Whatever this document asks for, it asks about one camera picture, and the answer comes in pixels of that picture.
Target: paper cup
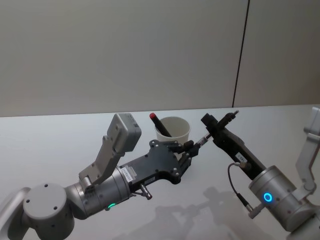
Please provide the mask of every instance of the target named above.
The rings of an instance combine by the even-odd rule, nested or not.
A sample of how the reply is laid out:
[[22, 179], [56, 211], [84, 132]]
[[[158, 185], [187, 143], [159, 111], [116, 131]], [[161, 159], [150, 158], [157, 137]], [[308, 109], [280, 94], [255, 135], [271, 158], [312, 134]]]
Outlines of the paper cup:
[[177, 141], [184, 144], [188, 141], [191, 127], [189, 123], [178, 116], [168, 116], [160, 120], [172, 137], [163, 136], [158, 129], [155, 128], [156, 138], [160, 142]]

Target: white table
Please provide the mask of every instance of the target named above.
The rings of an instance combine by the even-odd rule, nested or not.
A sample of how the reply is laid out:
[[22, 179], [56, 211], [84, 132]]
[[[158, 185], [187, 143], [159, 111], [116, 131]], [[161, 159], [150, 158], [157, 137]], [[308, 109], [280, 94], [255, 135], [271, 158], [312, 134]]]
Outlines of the white table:
[[[238, 108], [240, 113], [227, 128], [244, 140], [247, 147], [266, 166], [277, 165], [298, 187], [301, 182], [295, 162], [306, 136], [303, 127], [311, 105]], [[179, 116], [191, 125], [190, 139], [206, 134], [200, 119], [205, 113], [217, 119], [235, 109], [197, 109], [158, 111], [160, 118]], [[149, 112], [132, 113], [142, 129], [134, 150], [119, 164], [149, 151], [156, 138]], [[102, 136], [113, 113], [27, 116], [0, 118], [0, 201], [12, 190], [42, 183], [68, 186], [78, 173], [94, 161]], [[153, 199], [134, 197], [109, 212], [102, 211], [86, 220], [75, 221], [68, 240], [283, 240], [288, 234], [267, 210], [254, 220], [231, 190], [227, 166], [232, 160], [208, 142], [192, 160], [178, 185], [165, 180], [151, 184]], [[320, 161], [313, 172], [320, 186]], [[258, 204], [248, 189], [249, 178], [232, 169], [235, 187], [252, 206]], [[320, 194], [309, 198], [320, 204]], [[24, 239], [37, 239], [29, 230]]]

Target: green led light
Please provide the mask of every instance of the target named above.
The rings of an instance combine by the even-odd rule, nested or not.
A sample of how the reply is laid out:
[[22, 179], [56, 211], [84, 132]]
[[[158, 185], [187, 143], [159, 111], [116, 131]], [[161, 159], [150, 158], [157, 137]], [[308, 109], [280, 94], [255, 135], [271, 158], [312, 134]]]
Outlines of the green led light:
[[109, 208], [112, 208], [113, 206], [115, 206], [116, 204], [115, 203], [111, 203], [109, 206], [108, 206], [108, 209]]

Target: black marker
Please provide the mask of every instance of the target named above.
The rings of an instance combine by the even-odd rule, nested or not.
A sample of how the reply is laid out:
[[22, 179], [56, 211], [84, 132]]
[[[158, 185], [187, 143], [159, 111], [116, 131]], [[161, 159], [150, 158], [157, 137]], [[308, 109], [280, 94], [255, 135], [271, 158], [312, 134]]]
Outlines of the black marker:
[[154, 113], [150, 113], [149, 116], [152, 122], [154, 123], [155, 128], [158, 129], [159, 133], [161, 133], [163, 136], [172, 138], [168, 130], [165, 128], [165, 126]]

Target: marker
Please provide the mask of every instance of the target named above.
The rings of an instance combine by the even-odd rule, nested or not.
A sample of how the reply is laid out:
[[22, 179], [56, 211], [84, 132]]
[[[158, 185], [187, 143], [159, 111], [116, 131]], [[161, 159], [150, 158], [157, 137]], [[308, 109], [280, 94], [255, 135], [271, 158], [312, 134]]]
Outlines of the marker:
[[154, 123], [155, 128], [158, 129], [159, 133], [161, 133], [163, 136], [172, 138], [172, 136], [170, 135], [168, 130], [165, 128], [165, 126], [162, 124], [162, 122], [159, 120], [159, 118], [154, 113], [150, 113], [149, 116], [150, 116], [152, 122]]

